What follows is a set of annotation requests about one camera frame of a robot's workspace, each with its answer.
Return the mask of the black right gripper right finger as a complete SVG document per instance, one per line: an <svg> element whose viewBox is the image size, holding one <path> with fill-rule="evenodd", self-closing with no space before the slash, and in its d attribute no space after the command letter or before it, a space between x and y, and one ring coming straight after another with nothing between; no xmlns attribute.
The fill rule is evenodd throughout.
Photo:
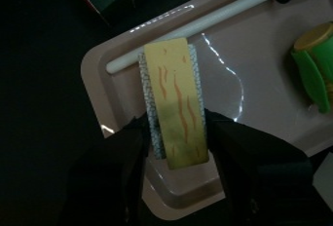
<svg viewBox="0 0 333 226"><path fill-rule="evenodd" d="M305 152L212 111L206 124L231 225L333 226Z"/></svg>

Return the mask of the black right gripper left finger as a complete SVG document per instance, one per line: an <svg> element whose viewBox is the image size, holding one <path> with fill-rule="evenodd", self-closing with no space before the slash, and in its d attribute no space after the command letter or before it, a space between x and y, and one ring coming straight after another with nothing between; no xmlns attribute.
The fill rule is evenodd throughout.
<svg viewBox="0 0 333 226"><path fill-rule="evenodd" d="M59 226L140 226L148 144L148 119L142 115L79 157Z"/></svg>

